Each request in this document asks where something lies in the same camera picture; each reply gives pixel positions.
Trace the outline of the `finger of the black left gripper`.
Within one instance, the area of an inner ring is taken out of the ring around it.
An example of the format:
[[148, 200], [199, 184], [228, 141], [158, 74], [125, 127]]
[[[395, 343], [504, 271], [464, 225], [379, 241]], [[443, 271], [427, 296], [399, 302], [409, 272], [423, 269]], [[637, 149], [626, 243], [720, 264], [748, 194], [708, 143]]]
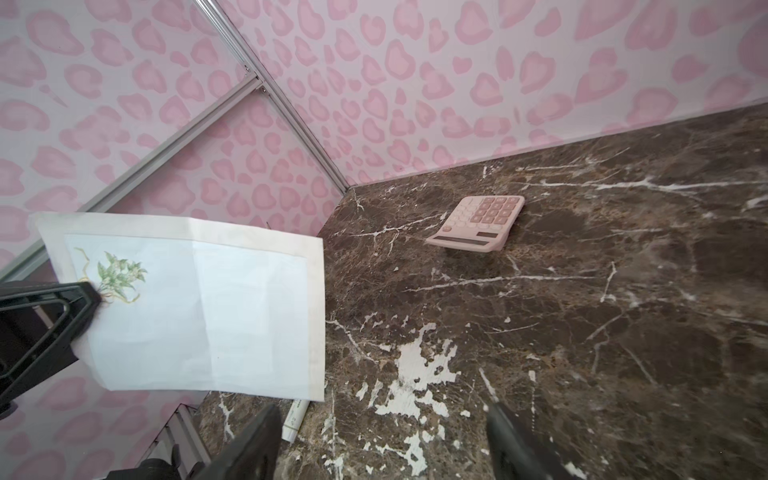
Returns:
[[101, 295], [89, 282], [1, 285], [1, 415], [16, 399], [76, 361], [72, 344], [90, 327]]

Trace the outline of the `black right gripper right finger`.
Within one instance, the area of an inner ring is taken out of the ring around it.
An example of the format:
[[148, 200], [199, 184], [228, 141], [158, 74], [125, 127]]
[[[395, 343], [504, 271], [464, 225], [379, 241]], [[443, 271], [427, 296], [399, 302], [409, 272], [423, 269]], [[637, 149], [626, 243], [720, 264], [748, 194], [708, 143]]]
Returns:
[[539, 442], [505, 404], [488, 407], [486, 435], [496, 479], [574, 479], [555, 453]]

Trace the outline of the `white letter paper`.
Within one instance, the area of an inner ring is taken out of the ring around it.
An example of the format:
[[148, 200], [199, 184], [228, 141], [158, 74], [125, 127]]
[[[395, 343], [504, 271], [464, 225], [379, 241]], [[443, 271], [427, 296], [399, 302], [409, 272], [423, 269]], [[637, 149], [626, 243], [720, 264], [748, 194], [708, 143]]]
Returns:
[[105, 389], [323, 400], [321, 239], [170, 216], [35, 222], [59, 281], [97, 293], [73, 351]]

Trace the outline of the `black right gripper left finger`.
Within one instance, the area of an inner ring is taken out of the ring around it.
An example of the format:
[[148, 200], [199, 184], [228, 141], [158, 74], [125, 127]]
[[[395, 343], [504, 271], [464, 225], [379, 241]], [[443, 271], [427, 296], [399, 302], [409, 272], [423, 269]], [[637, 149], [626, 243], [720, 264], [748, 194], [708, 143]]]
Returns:
[[281, 435], [280, 409], [276, 404], [269, 404], [193, 479], [273, 479]]

